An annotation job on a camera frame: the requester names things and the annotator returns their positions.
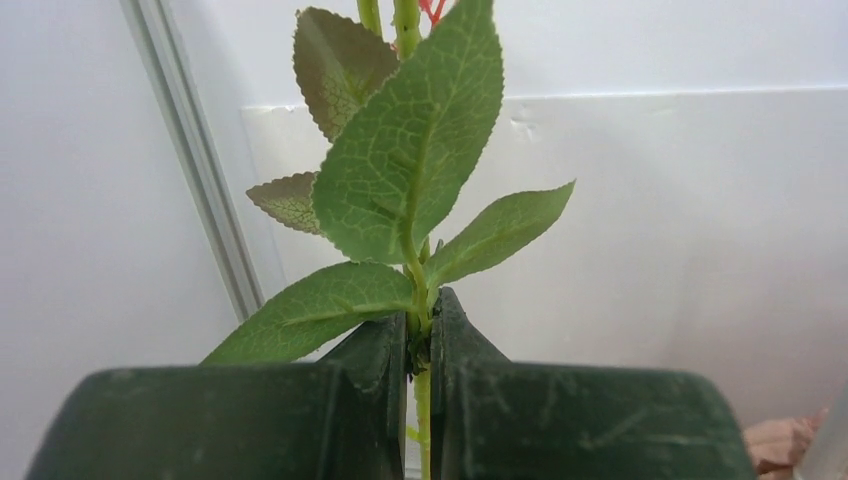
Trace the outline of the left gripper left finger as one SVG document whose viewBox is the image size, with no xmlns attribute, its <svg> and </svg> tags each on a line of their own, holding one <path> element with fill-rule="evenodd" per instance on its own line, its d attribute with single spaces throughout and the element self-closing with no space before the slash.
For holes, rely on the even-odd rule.
<svg viewBox="0 0 848 480">
<path fill-rule="evenodd" d="M 400 479 L 401 315 L 313 363 L 104 370 L 72 391 L 31 479 Z"/>
</svg>

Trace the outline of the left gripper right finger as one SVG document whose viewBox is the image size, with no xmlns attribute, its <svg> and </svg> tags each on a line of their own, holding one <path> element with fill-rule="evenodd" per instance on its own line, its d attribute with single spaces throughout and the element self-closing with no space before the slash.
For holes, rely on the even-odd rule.
<svg viewBox="0 0 848 480">
<path fill-rule="evenodd" d="M 732 409 L 680 370 L 508 359 L 441 289 L 431 345 L 436 479 L 752 479 Z"/>
</svg>

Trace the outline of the pale peach rose stem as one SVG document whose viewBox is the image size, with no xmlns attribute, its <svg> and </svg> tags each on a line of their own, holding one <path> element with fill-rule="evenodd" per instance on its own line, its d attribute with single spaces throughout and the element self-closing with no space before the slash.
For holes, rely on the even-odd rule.
<svg viewBox="0 0 848 480">
<path fill-rule="evenodd" d="M 343 261 L 267 300 L 207 362 L 292 362 L 363 323 L 402 315 L 417 420 L 408 435 L 430 479 L 431 345 L 441 289 L 501 264 L 545 233 L 574 186 L 506 195 L 450 241 L 432 244 L 503 105 L 494 5 L 398 1 L 393 42 L 383 37 L 377 2 L 357 8 L 357 19 L 315 6 L 296 14 L 293 70 L 329 143 L 324 160 L 247 192 L 278 223 L 328 240 Z"/>
</svg>

